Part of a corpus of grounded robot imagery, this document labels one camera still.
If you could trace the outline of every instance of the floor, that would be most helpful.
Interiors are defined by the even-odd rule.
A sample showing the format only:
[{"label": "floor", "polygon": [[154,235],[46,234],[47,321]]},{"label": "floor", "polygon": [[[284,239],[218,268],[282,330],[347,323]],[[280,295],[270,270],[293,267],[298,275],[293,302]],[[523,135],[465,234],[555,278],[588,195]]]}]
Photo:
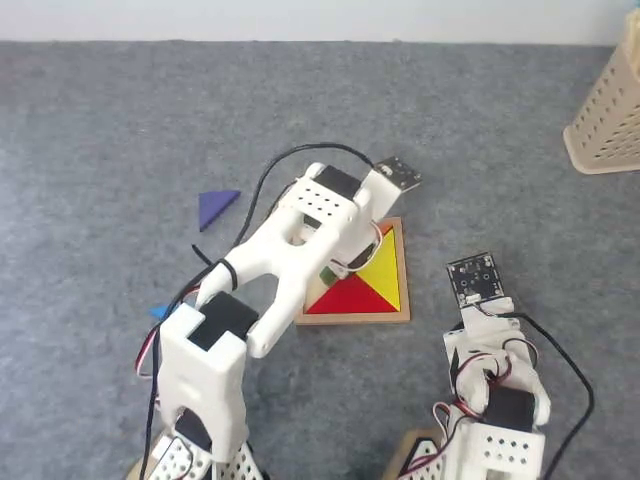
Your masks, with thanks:
[{"label": "floor", "polygon": [[[120,479],[142,453],[133,358],[199,268],[224,254],[262,165],[298,143],[398,155],[413,320],[291,327],[251,360],[259,464],[277,479],[375,479],[448,398],[441,335],[460,320],[446,262],[490,250],[505,289],[595,384],[556,478],[633,478],[640,396],[640,176],[573,169],[562,128],[607,48],[361,43],[0,43],[0,451],[3,477]],[[315,160],[283,163],[258,218]],[[240,189],[207,232],[197,194]],[[244,298],[262,308],[273,285]],[[542,338],[547,459],[585,394]]]}]

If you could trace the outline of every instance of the wooden puzzle board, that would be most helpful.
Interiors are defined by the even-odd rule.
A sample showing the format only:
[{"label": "wooden puzzle board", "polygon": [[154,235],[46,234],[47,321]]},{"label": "wooden puzzle board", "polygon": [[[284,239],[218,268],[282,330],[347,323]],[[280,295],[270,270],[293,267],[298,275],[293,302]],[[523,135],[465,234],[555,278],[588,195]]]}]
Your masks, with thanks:
[{"label": "wooden puzzle board", "polygon": [[411,319],[402,221],[380,222],[383,243],[362,270],[326,287],[318,279],[308,292],[298,325],[405,323]]}]

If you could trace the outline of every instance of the wire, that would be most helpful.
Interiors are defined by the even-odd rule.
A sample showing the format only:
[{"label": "wire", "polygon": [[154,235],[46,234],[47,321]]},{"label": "wire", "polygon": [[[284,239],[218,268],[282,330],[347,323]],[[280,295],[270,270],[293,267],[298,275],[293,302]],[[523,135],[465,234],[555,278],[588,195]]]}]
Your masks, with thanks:
[{"label": "wire", "polygon": [[[373,162],[369,159],[369,157],[367,157],[364,153],[356,150],[355,148],[349,147],[348,145],[344,145],[342,143],[334,143],[334,142],[321,142],[321,143],[308,143],[308,144],[304,144],[304,145],[298,145],[297,147],[293,147],[290,148],[289,150],[286,150],[282,153],[280,153],[279,155],[276,155],[275,157],[273,157],[269,163],[267,164],[267,166],[265,167],[264,171],[262,172],[262,174],[260,175],[260,178],[258,179],[258,182],[256,183],[256,187],[254,189],[253,192],[253,196],[251,197],[251,202],[249,203],[249,209],[247,210],[247,215],[245,217],[244,223],[242,224],[242,227],[240,228],[240,231],[238,232],[238,235],[236,236],[235,240],[232,243],[231,248],[235,248],[238,245],[240,245],[240,243],[242,242],[242,239],[244,238],[245,234],[247,233],[247,230],[249,230],[249,226],[251,225],[251,220],[253,219],[253,214],[255,213],[255,209],[256,209],[256,205],[258,204],[258,199],[260,197],[260,192],[262,190],[262,185],[264,184],[267,176],[269,175],[269,173],[271,172],[271,170],[273,170],[273,168],[283,159],[298,153],[298,152],[302,152],[304,150],[323,150],[323,149],[333,149],[333,150],[342,150],[348,153],[351,153],[353,155],[355,155],[356,157],[358,157],[360,160],[362,160],[365,164],[367,164],[369,167],[374,168]],[[188,295],[189,291],[193,289],[193,287],[195,287],[196,285],[198,285],[202,279],[204,277],[206,277],[209,273],[211,273],[211,271],[213,271],[213,269],[216,267],[216,265],[218,265],[219,260],[212,262],[211,260],[209,260],[209,258],[202,253],[202,251],[200,251],[200,254],[202,255],[200,258],[205,261],[205,263],[207,263],[207,266],[205,268],[203,268],[200,272],[198,272],[191,280],[189,280],[181,289],[180,291],[173,297],[173,299],[171,300],[171,302],[169,303],[169,306],[167,307],[167,311],[165,312],[163,318],[160,320],[160,322],[158,322],[157,325],[155,325],[152,328],[152,332],[157,332],[157,330],[160,328],[160,325],[162,324],[162,322],[164,322],[169,315],[171,314],[171,312],[173,312],[173,310],[175,309],[175,307],[182,302],[182,300],[184,299],[185,296]],[[147,422],[145,425],[145,441],[144,441],[144,454],[143,454],[143,458],[142,458],[142,465],[140,468],[140,476],[139,476],[139,480],[144,480],[146,471],[147,471],[147,465],[149,462],[149,452],[151,450],[151,435],[152,435],[152,426],[153,426],[153,414],[155,411],[155,404],[156,404],[156,396],[158,394],[158,371],[159,371],[159,357],[160,357],[160,335],[157,335],[154,332],[153,334],[153,341],[151,343],[151,360],[152,360],[152,368],[151,368],[151,391],[149,393],[149,407],[147,410]]]},{"label": "wire", "polygon": [[433,404],[433,407],[431,407],[431,413],[433,414],[433,418],[436,419],[436,423],[438,424],[438,426],[440,427],[440,431],[442,432],[442,438],[446,441],[449,435],[447,433],[447,429],[442,424],[440,417],[438,417],[438,414],[436,413],[438,409],[443,410],[447,414],[447,420],[451,415],[451,409],[449,408],[449,405],[447,405],[444,402],[436,402]]},{"label": "wire", "polygon": [[156,404],[156,396],[158,394],[158,370],[160,368],[159,365],[159,357],[160,357],[160,335],[157,335],[156,332],[158,331],[158,329],[160,328],[160,325],[162,325],[162,322],[164,322],[167,318],[169,318],[169,315],[171,314],[171,312],[173,312],[174,308],[182,301],[182,299],[188,295],[189,291],[198,283],[200,283],[200,281],[206,277],[209,273],[211,273],[211,271],[215,268],[215,266],[218,264],[218,262],[214,262],[211,265],[207,265],[205,268],[203,268],[200,272],[198,272],[191,280],[189,280],[184,287],[182,287],[180,289],[180,291],[173,297],[173,299],[171,300],[171,302],[169,303],[169,306],[167,307],[167,311],[165,312],[165,314],[162,317],[162,320],[160,320],[160,322],[158,322],[152,329],[151,332],[154,333],[153,335],[153,342],[152,342],[152,346],[151,346],[151,392],[149,393],[149,408],[147,410],[147,423],[145,426],[145,440],[144,440],[144,454],[142,457],[142,465],[140,467],[140,476],[139,476],[139,480],[144,480],[146,471],[147,471],[147,464],[149,462],[149,451],[151,450],[151,427],[153,425],[153,414],[155,411],[155,404]]},{"label": "wire", "polygon": [[547,471],[542,477],[543,480],[549,480],[551,478],[551,475],[555,471],[556,467],[558,466],[558,463],[562,459],[562,456],[564,455],[565,451],[569,447],[569,444],[574,439],[574,437],[578,434],[578,432],[584,426],[584,424],[587,423],[587,420],[589,420],[589,417],[593,413],[593,410],[595,408],[595,403],[596,403],[595,394],[593,392],[593,386],[591,385],[587,377],[585,377],[584,373],[582,373],[582,370],[580,370],[580,367],[576,365],[576,363],[573,361],[571,356],[564,350],[564,348],[562,348],[562,346],[556,341],[556,339],[553,338],[553,336],[549,332],[547,332],[529,315],[527,315],[526,313],[512,312],[512,313],[503,313],[503,314],[500,314],[499,316],[503,318],[520,318],[522,320],[525,320],[527,323],[529,323],[529,325],[535,328],[538,331],[538,333],[540,333],[540,335],[546,338],[549,341],[549,343],[553,345],[553,347],[560,354],[560,356],[565,360],[565,362],[569,364],[569,366],[571,367],[573,372],[576,374],[576,376],[578,377],[578,379],[580,380],[580,382],[584,386],[584,389],[587,392],[588,403],[587,403],[587,408],[584,414],[580,417],[578,422],[574,425],[571,431],[564,438],[564,440],[560,444],[560,447],[558,448],[558,450],[556,450],[556,453],[551,459],[551,462],[547,467]]},{"label": "wire", "polygon": [[342,143],[333,143],[333,142],[307,143],[305,145],[298,145],[297,147],[290,148],[289,150],[282,152],[279,155],[276,155],[269,161],[266,168],[262,172],[262,175],[260,175],[260,178],[258,179],[258,183],[256,184],[256,189],[253,193],[253,197],[251,198],[251,202],[249,203],[249,210],[247,212],[247,217],[244,221],[244,224],[242,225],[242,228],[240,228],[240,232],[238,232],[238,236],[233,242],[234,247],[237,247],[238,245],[240,245],[240,242],[242,242],[242,239],[247,233],[247,230],[249,230],[249,226],[251,225],[251,219],[253,218],[256,205],[258,204],[258,197],[260,196],[262,185],[264,184],[264,181],[266,180],[271,170],[273,170],[273,167],[275,167],[280,161],[284,160],[285,158],[295,153],[302,152],[304,150],[322,150],[322,149],[343,150],[345,152],[349,152],[355,155],[356,157],[358,157],[369,167],[374,168],[373,162],[364,153],[359,152],[355,148],[351,148],[348,145],[344,145]]},{"label": "wire", "polygon": [[[187,294],[185,295],[185,298],[193,293],[197,293],[199,290],[198,287],[193,287],[191,290],[189,290],[187,292]],[[145,359],[147,358],[147,354],[149,353],[149,349],[151,347],[151,344],[153,342],[153,337],[156,334],[157,329],[154,327],[152,328],[149,333],[147,334],[146,338],[144,339],[144,342],[142,342],[142,346],[140,347],[140,350],[138,351],[138,355],[136,356],[135,361],[133,362],[133,369],[136,372],[136,375],[139,378],[148,380],[151,378],[151,374],[150,373],[142,373],[142,365],[144,364]]]},{"label": "wire", "polygon": [[285,196],[286,193],[289,192],[289,190],[291,189],[291,187],[293,187],[293,185],[298,181],[298,179],[295,179],[293,182],[289,182],[287,183],[284,188],[282,190],[280,190],[280,193],[278,194],[278,196],[276,197],[276,199],[273,201],[273,203],[271,204],[271,206],[269,207],[269,209],[267,210],[267,213],[265,214],[264,218],[265,220],[267,218],[269,218],[269,216],[273,213],[273,210],[275,210],[276,205],[278,205],[278,202],[280,201],[280,199],[282,197]]},{"label": "wire", "polygon": [[495,313],[487,312],[484,308],[482,308],[482,306],[480,306],[479,303],[474,303],[473,306],[476,307],[476,309],[480,310],[480,312],[482,312],[487,317],[497,317],[498,316]]},{"label": "wire", "polygon": [[437,460],[438,458],[440,458],[440,456],[442,456],[442,454],[447,450],[447,448],[449,447],[449,445],[451,445],[451,442],[453,441],[453,438],[456,434],[456,431],[458,429],[458,425],[460,424],[460,422],[462,420],[464,420],[465,418],[469,418],[467,415],[463,415],[461,416],[458,420],[456,420],[456,423],[453,425],[453,429],[451,430],[451,435],[447,438],[447,441],[445,442],[445,444],[442,446],[442,448],[440,448],[438,450],[437,453],[433,454],[433,455],[423,455],[422,457],[418,457],[416,458],[413,462],[411,462],[412,464],[416,463],[417,465],[412,466],[411,468],[409,468],[407,471],[402,473],[402,477],[400,478],[404,478],[407,475],[409,475],[410,473],[416,472],[418,470],[420,470],[421,468],[426,467],[427,465],[433,463],[435,460]]},{"label": "wire", "polygon": [[191,250],[195,253],[200,260],[202,260],[206,265],[211,265],[213,262],[209,257],[207,257],[202,250],[198,248],[195,243],[191,244]]},{"label": "wire", "polygon": [[331,262],[335,263],[340,268],[346,270],[347,272],[351,272],[351,273],[359,272],[364,267],[369,265],[371,263],[371,261],[373,260],[373,257],[375,257],[376,254],[378,253],[378,250],[380,250],[380,247],[382,246],[382,242],[384,240],[384,236],[382,235],[382,231],[380,230],[380,227],[378,226],[378,224],[372,220],[371,221],[371,226],[373,227],[373,229],[376,232],[377,243],[376,243],[375,248],[371,251],[371,253],[367,257],[367,260],[362,265],[358,265],[357,267],[350,267],[349,265],[345,265],[344,263],[341,263],[341,262],[339,262],[337,260],[331,260]]},{"label": "wire", "polygon": [[502,342],[502,349],[506,350],[505,347],[510,342],[522,342],[525,345],[527,345],[527,347],[529,347],[531,349],[531,351],[533,352],[533,360],[531,361],[531,364],[532,364],[533,368],[536,368],[538,366],[538,359],[540,358],[540,352],[538,351],[537,347],[533,344],[533,342],[530,342],[529,340],[527,340],[525,338],[517,338],[517,337],[507,338],[504,342]]}]

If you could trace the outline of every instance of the orange triangle piece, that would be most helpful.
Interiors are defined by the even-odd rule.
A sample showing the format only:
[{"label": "orange triangle piece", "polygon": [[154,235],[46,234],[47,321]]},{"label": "orange triangle piece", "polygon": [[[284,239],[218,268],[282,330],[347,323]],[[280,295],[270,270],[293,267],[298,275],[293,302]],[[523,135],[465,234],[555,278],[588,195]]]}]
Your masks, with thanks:
[{"label": "orange triangle piece", "polygon": [[340,280],[306,313],[387,313],[397,310],[357,275]]}]

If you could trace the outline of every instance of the beige plastic basket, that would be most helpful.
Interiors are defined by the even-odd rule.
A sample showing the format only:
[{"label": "beige plastic basket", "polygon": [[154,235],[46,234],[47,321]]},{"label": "beige plastic basket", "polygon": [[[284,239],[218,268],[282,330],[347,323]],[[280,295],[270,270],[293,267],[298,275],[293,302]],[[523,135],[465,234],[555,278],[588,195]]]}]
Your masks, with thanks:
[{"label": "beige plastic basket", "polygon": [[582,173],[640,169],[640,80],[618,46],[564,141]]}]

